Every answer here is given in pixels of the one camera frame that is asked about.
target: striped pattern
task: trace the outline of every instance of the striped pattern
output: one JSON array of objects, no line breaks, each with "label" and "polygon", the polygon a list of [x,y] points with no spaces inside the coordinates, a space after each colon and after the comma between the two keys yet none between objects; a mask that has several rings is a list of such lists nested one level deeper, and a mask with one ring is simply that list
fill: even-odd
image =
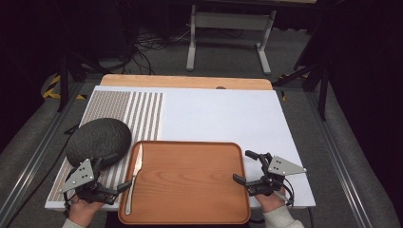
[{"label": "striped pattern", "polygon": [[[135,91],[106,91],[95,90],[86,108],[81,125],[100,118],[114,118],[127,124],[132,132],[132,144],[142,140],[158,140],[161,135],[161,120],[163,118],[162,93],[135,92]],[[125,181],[125,173],[131,153],[101,172],[98,179],[104,187],[116,189],[116,186]],[[64,202],[63,194],[59,194],[68,172],[72,166],[67,159],[57,175],[56,181],[48,196],[47,202]]]}]

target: table leg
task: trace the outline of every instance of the table leg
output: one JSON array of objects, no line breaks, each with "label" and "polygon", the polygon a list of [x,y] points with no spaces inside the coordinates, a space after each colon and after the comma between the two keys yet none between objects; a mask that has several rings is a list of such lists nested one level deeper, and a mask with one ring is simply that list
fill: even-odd
[{"label": "table leg", "polygon": [[190,17],[190,45],[189,52],[187,54],[186,70],[192,71],[195,66],[195,54],[196,54],[196,6],[192,6],[192,15]]},{"label": "table leg", "polygon": [[267,40],[269,39],[270,31],[272,30],[273,23],[275,22],[275,17],[276,17],[276,11],[272,10],[270,12],[270,16],[267,17],[267,23],[263,32],[263,38],[261,40],[261,43],[256,44],[256,48],[258,50],[259,58],[260,58],[260,63],[261,67],[263,68],[263,73],[264,74],[271,74],[272,71],[270,69],[269,63],[267,61],[267,56],[266,53],[264,52],[267,44]]}]

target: metal rod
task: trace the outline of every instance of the metal rod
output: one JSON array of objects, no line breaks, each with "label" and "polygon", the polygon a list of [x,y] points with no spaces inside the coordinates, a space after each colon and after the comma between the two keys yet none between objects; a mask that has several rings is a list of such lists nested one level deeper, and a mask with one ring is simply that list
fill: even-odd
[{"label": "metal rod", "polygon": [[347,200],[352,207],[352,211],[354,213],[356,222],[359,227],[373,227],[367,213],[362,205],[361,199],[356,191],[355,184],[353,180],[350,178],[349,172],[347,171],[346,166],[344,165],[343,159],[341,159],[340,152],[337,149],[336,143],[333,139],[332,133],[326,122],[321,120],[320,115],[317,112],[317,99],[312,92],[305,93],[308,103],[316,116],[318,126],[320,131],[323,134],[323,137],[326,141],[329,156],[331,162],[335,168],[337,176],[341,182],[341,186],[343,187],[344,193],[346,194]]},{"label": "metal rod", "polygon": [[36,172],[38,171],[43,159],[45,158],[48,150],[51,146],[51,143],[54,139],[56,132],[58,131],[62,120],[68,113],[69,108],[75,101],[75,98],[79,94],[83,84],[76,83],[71,88],[71,96],[69,98],[69,102],[66,104],[65,108],[61,112],[56,112],[56,115],[45,134],[44,138],[39,143],[35,152],[32,155],[32,158],[28,162],[24,171],[20,174],[20,178],[16,182],[14,188],[11,190],[9,197],[3,203],[3,206],[0,210],[0,227],[5,227],[9,220],[12,217],[12,214],[16,211],[19,203],[21,202],[23,196],[25,195],[27,189],[29,188],[30,183],[35,177]]}]

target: butter knife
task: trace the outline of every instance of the butter knife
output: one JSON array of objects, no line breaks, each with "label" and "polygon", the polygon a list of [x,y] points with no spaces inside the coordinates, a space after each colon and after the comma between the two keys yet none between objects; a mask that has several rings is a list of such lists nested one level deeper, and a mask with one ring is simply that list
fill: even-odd
[{"label": "butter knife", "polygon": [[143,144],[140,143],[139,153],[137,154],[136,163],[134,164],[133,179],[131,181],[131,186],[126,200],[125,213],[127,215],[130,215],[131,213],[131,200],[133,198],[134,183],[136,181],[137,174],[139,173],[140,169],[142,169],[142,165],[143,165]]}]

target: metal stand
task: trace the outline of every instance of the metal stand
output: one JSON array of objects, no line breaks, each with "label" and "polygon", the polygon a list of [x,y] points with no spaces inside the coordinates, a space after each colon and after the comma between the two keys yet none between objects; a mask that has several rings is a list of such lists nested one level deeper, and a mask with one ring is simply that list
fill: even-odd
[{"label": "metal stand", "polygon": [[68,73],[71,74],[74,81],[83,82],[86,79],[86,74],[81,67],[81,63],[88,65],[102,74],[112,74],[107,69],[88,60],[86,57],[66,50],[65,53],[62,54],[60,60],[61,98],[59,109],[57,110],[58,112],[61,112],[68,102]]},{"label": "metal stand", "polygon": [[261,66],[264,74],[270,74],[271,70],[267,61],[265,48],[276,17],[276,11],[270,15],[245,15],[231,13],[197,12],[196,6],[192,6],[190,19],[190,45],[187,54],[186,70],[192,71],[195,66],[196,55],[196,28],[215,29],[247,29],[262,30],[263,37],[256,44]]}]

